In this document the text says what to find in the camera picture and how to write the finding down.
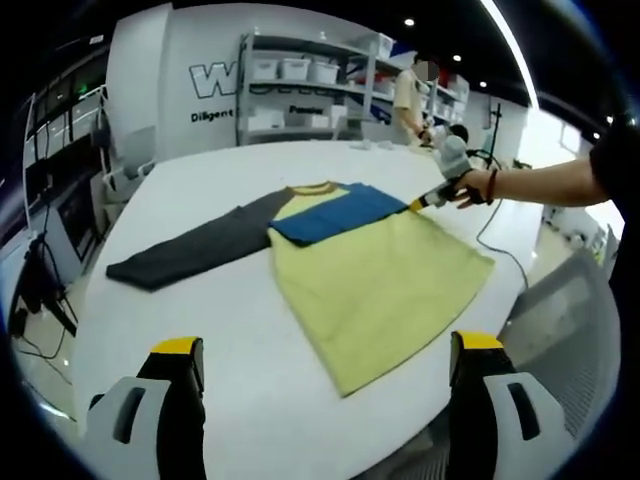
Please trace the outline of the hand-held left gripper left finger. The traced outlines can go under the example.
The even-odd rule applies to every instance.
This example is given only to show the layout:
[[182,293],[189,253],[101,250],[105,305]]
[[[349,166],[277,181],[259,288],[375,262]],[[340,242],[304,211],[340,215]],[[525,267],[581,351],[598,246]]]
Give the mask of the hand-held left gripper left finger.
[[87,468],[96,479],[204,479],[203,339],[154,346],[134,376],[95,395]]

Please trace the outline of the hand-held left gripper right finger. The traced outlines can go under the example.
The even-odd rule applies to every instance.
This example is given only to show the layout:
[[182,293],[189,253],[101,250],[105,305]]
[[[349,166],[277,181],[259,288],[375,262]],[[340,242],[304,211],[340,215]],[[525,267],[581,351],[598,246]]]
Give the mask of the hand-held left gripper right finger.
[[568,458],[559,402],[494,336],[451,334],[450,479],[551,479]]

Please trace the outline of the person's right hand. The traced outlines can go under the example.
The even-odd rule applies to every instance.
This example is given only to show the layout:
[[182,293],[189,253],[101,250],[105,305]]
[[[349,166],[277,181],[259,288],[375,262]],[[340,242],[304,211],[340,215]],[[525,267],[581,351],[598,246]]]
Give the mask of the person's right hand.
[[483,170],[470,170],[455,184],[453,202],[458,209],[485,204],[491,174]]

